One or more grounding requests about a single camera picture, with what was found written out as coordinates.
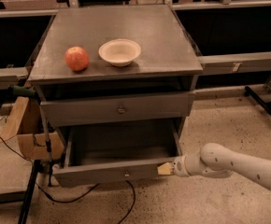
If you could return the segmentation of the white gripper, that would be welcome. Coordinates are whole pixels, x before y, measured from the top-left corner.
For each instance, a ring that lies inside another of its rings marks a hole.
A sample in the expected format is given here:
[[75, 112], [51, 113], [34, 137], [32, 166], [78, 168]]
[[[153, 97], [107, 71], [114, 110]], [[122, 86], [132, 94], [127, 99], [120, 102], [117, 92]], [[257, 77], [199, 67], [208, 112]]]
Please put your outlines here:
[[159, 175], [176, 175], [179, 177], [189, 177], [190, 174], [186, 168], [186, 157], [178, 156], [171, 162], [166, 162], [157, 167]]

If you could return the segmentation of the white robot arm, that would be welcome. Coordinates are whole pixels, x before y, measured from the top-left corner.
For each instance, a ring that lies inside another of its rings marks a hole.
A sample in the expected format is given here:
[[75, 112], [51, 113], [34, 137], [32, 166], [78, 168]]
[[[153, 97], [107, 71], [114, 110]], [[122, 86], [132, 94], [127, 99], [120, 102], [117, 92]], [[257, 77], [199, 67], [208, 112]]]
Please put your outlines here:
[[216, 143], [208, 143], [196, 153], [177, 156], [161, 164], [157, 172], [159, 175], [209, 178], [225, 178], [235, 172], [271, 191], [271, 160], [235, 152]]

